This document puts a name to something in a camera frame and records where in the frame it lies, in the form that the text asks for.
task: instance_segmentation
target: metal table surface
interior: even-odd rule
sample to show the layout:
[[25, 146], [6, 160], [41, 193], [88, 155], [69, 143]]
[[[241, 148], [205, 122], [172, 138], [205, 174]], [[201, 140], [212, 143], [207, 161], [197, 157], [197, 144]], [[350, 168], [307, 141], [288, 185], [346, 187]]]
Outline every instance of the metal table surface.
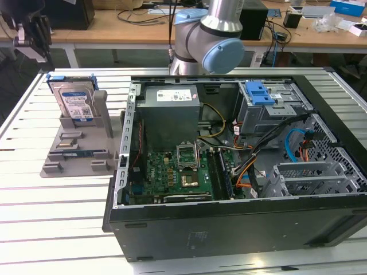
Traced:
[[[97, 76], [110, 114], [125, 108], [131, 76], [167, 69], [60, 69]], [[366, 103], [336, 74], [319, 68], [239, 68], [235, 74], [303, 74], [367, 146]], [[0, 274], [365, 274], [367, 227], [332, 248], [129, 264], [113, 234], [101, 230], [109, 177], [42, 179], [60, 122], [39, 74], [0, 128]], [[282, 271], [281, 266], [299, 270]]]

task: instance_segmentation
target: blue hard drive label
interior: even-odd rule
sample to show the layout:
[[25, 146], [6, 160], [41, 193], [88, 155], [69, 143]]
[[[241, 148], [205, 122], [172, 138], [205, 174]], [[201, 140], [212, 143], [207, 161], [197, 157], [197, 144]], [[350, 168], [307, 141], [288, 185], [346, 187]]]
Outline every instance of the blue hard drive label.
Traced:
[[74, 121], [91, 121], [93, 114], [91, 107], [87, 104], [88, 97], [85, 92], [61, 93], [63, 102]]

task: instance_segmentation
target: connector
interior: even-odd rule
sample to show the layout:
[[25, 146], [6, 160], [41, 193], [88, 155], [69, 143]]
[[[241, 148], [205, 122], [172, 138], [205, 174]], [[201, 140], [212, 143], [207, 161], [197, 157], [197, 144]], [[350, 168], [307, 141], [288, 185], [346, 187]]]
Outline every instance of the connector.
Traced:
[[127, 157], [121, 156], [120, 167], [126, 167], [126, 164], [127, 164]]

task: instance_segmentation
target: hard drive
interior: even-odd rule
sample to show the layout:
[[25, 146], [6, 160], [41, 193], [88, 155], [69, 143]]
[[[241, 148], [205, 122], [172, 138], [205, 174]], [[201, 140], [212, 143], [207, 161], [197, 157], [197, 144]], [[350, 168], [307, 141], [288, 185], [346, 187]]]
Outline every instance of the hard drive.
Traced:
[[48, 75], [47, 83], [55, 95], [63, 117], [75, 123], [92, 121], [100, 116], [94, 107], [93, 94], [98, 90], [97, 79], [90, 77], [65, 77]]

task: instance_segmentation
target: power supply label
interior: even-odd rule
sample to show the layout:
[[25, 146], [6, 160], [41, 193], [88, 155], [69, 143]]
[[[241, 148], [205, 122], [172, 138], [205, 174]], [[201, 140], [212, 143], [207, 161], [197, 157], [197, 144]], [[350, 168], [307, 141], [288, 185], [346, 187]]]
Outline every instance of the power supply label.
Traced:
[[192, 101], [191, 91], [188, 90], [159, 90], [157, 101]]

